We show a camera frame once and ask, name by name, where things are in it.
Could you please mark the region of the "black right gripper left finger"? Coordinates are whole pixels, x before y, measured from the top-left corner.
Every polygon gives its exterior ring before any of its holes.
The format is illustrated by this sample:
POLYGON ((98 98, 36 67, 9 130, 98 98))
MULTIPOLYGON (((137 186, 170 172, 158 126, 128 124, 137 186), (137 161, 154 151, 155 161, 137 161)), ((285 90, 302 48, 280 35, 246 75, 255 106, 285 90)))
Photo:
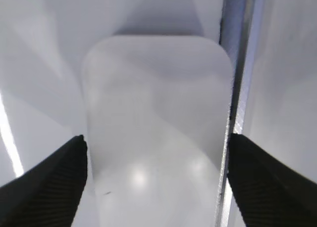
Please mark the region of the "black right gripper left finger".
POLYGON ((2 227, 69 227, 87 181, 87 144, 74 136, 0 188, 2 227))

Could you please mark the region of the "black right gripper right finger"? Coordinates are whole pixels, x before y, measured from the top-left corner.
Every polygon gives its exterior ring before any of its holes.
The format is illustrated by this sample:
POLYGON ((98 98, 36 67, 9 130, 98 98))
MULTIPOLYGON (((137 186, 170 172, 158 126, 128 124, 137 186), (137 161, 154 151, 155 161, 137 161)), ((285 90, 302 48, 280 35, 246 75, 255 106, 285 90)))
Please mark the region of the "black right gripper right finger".
POLYGON ((317 184, 250 139, 231 134, 228 180, 248 227, 315 227, 317 184))

